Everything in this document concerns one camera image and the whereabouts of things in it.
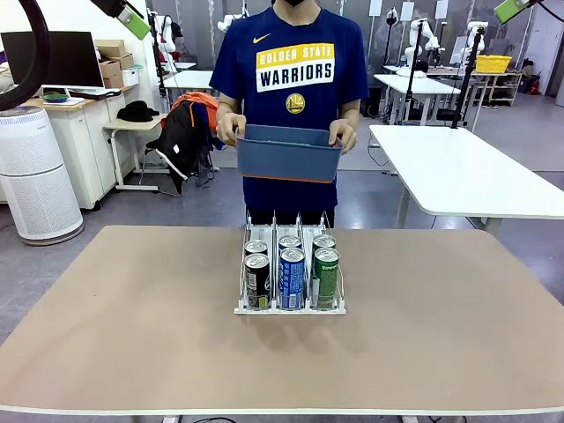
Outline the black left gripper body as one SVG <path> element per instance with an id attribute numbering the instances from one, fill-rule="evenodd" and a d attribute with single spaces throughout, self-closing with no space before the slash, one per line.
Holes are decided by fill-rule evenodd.
<path id="1" fill-rule="evenodd" d="M 127 4 L 127 0 L 91 0 L 91 2 L 111 18 L 117 18 Z"/>

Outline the blue plastic bin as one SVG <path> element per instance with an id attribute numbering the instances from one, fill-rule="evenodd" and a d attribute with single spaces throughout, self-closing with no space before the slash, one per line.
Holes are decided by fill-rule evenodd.
<path id="1" fill-rule="evenodd" d="M 330 133 L 248 124 L 236 136 L 238 168 L 246 177 L 330 183 L 336 177 L 343 144 Z"/>

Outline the person's left forearm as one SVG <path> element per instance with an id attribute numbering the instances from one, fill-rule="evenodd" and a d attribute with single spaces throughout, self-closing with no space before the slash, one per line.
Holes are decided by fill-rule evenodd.
<path id="1" fill-rule="evenodd" d="M 360 124 L 360 106 L 361 100 L 347 102 L 340 107 L 339 118 L 346 120 L 352 128 L 357 129 Z"/>

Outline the person's right forearm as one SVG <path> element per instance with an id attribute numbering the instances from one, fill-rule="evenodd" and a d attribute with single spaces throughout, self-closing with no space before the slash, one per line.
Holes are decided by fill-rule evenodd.
<path id="1" fill-rule="evenodd" d="M 241 100 L 234 99 L 224 93 L 219 94 L 217 118 L 220 120 L 227 114 L 241 114 Z"/>

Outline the person's left hand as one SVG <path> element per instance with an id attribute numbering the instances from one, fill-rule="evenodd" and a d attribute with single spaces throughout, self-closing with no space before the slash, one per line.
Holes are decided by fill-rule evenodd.
<path id="1" fill-rule="evenodd" d="M 341 153 L 347 154 L 357 144 L 358 124 L 349 119 L 337 119 L 330 124 L 329 145 L 340 146 Z"/>

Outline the yellow plastic basket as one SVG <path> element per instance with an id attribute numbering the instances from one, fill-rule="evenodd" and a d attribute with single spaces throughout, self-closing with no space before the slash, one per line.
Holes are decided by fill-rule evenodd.
<path id="1" fill-rule="evenodd" d="M 475 71 L 484 74 L 502 74 L 506 72 L 511 60 L 511 56 L 479 55 L 476 58 Z"/>

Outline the black tripod stand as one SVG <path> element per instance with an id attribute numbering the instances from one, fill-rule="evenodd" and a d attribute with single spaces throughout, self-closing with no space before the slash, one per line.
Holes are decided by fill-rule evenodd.
<path id="1" fill-rule="evenodd" d="M 410 26 L 410 47 L 405 51 L 407 62 L 410 64 L 409 82 L 404 97 L 404 111 L 402 115 L 405 121 L 409 119 L 409 114 L 411 111 L 412 82 L 414 80 L 415 65 L 417 62 L 417 57 L 419 55 L 419 43 L 423 33 L 423 26 L 426 22 L 426 19 L 417 19 L 413 21 Z"/>
<path id="2" fill-rule="evenodd" d="M 486 27 L 487 24 L 478 21 L 468 24 L 469 35 L 472 36 L 472 43 L 470 47 L 464 49 L 464 52 L 462 54 L 462 64 L 464 65 L 464 79 L 462 88 L 457 98 L 455 115 L 450 126 L 451 129 L 456 129 L 458 127 L 459 121 L 461 120 L 464 99 L 468 92 L 471 74 L 475 67 L 476 58 L 479 54 L 479 51 L 484 48 L 482 41 Z"/>

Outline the wooden shelf unit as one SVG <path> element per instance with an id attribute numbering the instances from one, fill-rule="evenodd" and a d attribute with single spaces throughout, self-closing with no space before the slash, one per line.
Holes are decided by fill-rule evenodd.
<path id="1" fill-rule="evenodd" d="M 472 99 L 475 104 L 481 102 L 483 106 L 512 106 L 519 85 L 521 84 L 522 73 L 507 71 L 505 73 L 474 73 L 471 82 Z"/>

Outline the black computer monitor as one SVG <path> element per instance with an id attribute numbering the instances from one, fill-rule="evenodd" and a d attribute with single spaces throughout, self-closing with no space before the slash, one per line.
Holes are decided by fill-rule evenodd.
<path id="1" fill-rule="evenodd" d="M 18 85 L 34 58 L 31 32 L 1 33 L 13 82 Z M 93 37 L 90 32 L 51 31 L 48 70 L 43 85 L 103 88 Z"/>

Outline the small wooden side table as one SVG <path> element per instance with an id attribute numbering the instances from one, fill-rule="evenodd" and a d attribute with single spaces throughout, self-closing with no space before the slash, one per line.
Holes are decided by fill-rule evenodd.
<path id="1" fill-rule="evenodd" d="M 125 184 L 124 183 L 124 176 L 122 173 L 121 161 L 119 159 L 119 154 L 117 151 L 117 143 L 116 143 L 116 135 L 120 131 L 126 132 L 147 132 L 154 130 L 157 127 L 161 127 L 162 122 L 166 119 L 167 114 L 158 114 L 154 116 L 151 121 L 149 122 L 129 122 L 124 121 L 123 119 L 116 118 L 106 125 L 102 127 L 105 133 L 108 135 L 108 142 L 111 146 L 112 157 L 114 161 L 114 171 L 115 171 L 115 180 L 116 185 L 115 189 L 118 191 L 144 191 L 144 192 L 152 192 L 152 193 L 159 193 L 160 188 L 157 185 L 144 185 L 140 182 L 142 181 L 142 177 L 139 179 L 139 183 L 137 185 Z M 139 164 L 138 160 L 138 149 L 134 146 L 134 143 L 130 141 L 130 153 L 133 156 L 134 161 L 134 169 L 132 170 L 135 174 L 140 174 L 143 176 L 145 173 L 153 173 L 153 174 L 168 174 L 169 172 L 166 169 L 153 169 L 151 171 L 145 172 L 145 165 L 142 167 Z"/>

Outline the black backpack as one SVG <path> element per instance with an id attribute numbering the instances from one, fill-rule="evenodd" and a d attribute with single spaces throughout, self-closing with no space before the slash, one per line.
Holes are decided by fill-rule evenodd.
<path id="1" fill-rule="evenodd" d="M 204 104 L 181 100 L 163 120 L 160 136 L 145 146 L 164 160 L 177 196 L 189 178 L 196 177 L 201 186 L 214 177 L 210 151 L 215 141 L 209 123 Z"/>

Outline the white desk cabinet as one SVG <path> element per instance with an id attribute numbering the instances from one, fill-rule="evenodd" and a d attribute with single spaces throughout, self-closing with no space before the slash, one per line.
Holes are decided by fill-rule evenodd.
<path id="1" fill-rule="evenodd" d="M 71 106 L 48 105 L 42 99 L 26 104 L 45 108 L 56 135 L 78 205 L 83 210 L 97 211 L 100 200 L 117 184 L 115 157 L 120 160 L 122 174 L 134 169 L 130 136 L 121 132 L 109 139 L 104 127 L 126 106 L 128 92 L 105 100 L 84 100 Z"/>

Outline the person in navy Warriors shirt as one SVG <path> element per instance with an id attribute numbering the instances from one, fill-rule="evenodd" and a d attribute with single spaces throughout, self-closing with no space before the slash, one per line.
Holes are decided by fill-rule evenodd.
<path id="1" fill-rule="evenodd" d="M 316 0 L 272 0 L 226 31 L 210 86 L 248 124 L 325 130 L 368 93 L 360 27 Z"/>

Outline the large white table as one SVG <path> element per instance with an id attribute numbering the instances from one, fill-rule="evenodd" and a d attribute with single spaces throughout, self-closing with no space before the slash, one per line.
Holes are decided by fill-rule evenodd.
<path id="1" fill-rule="evenodd" d="M 370 131 L 404 186 L 398 229 L 410 202 L 490 234 L 504 219 L 564 220 L 563 190 L 466 129 L 373 125 Z"/>

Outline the white cylindrical air purifier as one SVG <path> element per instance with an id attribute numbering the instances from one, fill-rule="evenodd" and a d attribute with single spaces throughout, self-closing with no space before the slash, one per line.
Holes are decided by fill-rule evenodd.
<path id="1" fill-rule="evenodd" d="M 0 186 L 24 243 L 54 245 L 84 230 L 44 108 L 20 106 L 0 112 Z"/>

